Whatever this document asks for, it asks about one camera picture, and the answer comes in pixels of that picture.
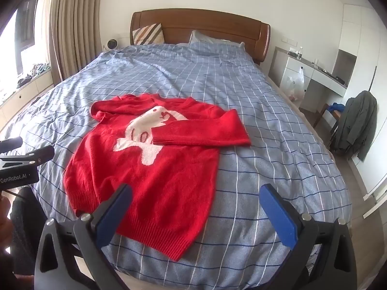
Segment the person's left hand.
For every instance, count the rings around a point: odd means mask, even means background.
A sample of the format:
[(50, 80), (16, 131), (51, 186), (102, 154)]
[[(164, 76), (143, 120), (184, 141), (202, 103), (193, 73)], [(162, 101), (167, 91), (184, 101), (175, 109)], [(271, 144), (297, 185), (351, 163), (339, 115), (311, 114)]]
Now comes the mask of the person's left hand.
[(10, 201), (7, 197), (1, 197), (0, 205), (0, 248), (1, 251), (6, 250), (13, 239), (13, 224), (8, 218), (10, 210)]

